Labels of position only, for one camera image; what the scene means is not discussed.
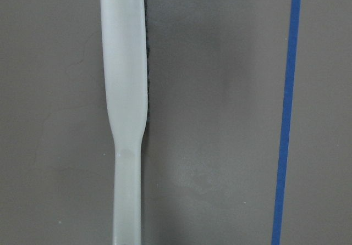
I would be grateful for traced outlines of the beige hand brush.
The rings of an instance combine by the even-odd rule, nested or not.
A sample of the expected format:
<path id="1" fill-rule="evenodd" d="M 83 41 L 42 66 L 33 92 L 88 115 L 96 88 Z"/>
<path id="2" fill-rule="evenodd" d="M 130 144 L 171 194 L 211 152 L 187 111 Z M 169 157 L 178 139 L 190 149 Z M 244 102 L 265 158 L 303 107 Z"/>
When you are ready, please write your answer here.
<path id="1" fill-rule="evenodd" d="M 147 41 L 144 0 L 100 0 L 104 82 L 114 142 L 113 243 L 141 243 L 141 146 Z"/>

